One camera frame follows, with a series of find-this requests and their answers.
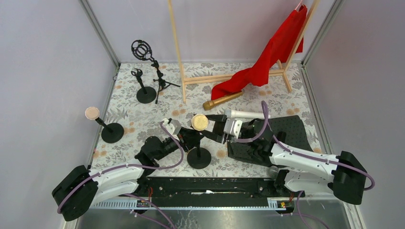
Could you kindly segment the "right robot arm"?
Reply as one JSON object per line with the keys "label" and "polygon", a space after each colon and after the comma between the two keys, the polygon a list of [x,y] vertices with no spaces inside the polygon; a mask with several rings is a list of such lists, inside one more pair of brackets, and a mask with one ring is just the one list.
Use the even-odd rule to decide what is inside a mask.
{"label": "right robot arm", "polygon": [[227,145],[228,156],[237,161],[275,167],[274,186],[278,193],[321,192],[359,205],[366,183],[366,169],[350,152],[339,155],[313,152],[299,116],[242,122],[223,114],[210,114],[212,131],[205,137]]}

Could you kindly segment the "pink microphone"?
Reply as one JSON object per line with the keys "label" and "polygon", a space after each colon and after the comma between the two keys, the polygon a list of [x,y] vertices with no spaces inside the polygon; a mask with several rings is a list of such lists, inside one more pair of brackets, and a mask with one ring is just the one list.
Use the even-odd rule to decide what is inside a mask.
{"label": "pink microphone", "polygon": [[89,107],[85,110],[85,117],[89,120],[96,120],[100,116],[100,111],[97,107]]}

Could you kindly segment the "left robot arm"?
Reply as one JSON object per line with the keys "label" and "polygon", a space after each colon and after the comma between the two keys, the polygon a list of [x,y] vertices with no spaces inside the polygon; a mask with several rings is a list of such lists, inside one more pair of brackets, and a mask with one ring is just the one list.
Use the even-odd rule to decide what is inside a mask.
{"label": "left robot arm", "polygon": [[200,132],[182,127],[164,141],[156,136],[148,137],[139,153],[124,163],[102,169],[75,167],[52,191],[57,213],[65,221],[72,221],[96,203],[135,192],[139,187],[138,179],[162,169],[158,160],[178,149],[183,160],[185,153],[199,145],[201,139]]}

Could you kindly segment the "black round-base mic stand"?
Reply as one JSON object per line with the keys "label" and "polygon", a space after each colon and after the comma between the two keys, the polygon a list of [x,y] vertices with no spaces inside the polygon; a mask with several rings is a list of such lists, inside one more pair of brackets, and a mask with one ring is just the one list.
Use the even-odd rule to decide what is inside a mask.
{"label": "black round-base mic stand", "polygon": [[112,144],[118,142],[124,135],[124,127],[119,123],[105,124],[101,118],[96,118],[95,121],[103,126],[101,137],[104,142]]}

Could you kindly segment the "cream yellow microphone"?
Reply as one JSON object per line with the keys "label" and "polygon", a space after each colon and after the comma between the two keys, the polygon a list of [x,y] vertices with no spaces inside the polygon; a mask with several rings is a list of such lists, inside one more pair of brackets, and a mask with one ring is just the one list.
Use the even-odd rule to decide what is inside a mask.
{"label": "cream yellow microphone", "polygon": [[191,125],[193,129],[197,131],[203,131],[207,128],[209,124],[208,118],[203,114],[196,114],[191,120]]}

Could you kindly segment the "gold microphone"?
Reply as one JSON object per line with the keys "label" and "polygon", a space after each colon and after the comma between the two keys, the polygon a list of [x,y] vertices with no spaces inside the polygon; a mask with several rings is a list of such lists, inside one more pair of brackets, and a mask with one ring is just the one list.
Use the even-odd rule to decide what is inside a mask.
{"label": "gold microphone", "polygon": [[213,108],[215,108],[221,104],[224,104],[226,102],[229,102],[233,99],[236,99],[236,98],[242,96],[243,94],[244,94],[243,91],[231,93],[231,94],[225,95],[225,96],[215,99],[215,100],[206,101],[203,103],[202,106],[205,111],[212,110]]}

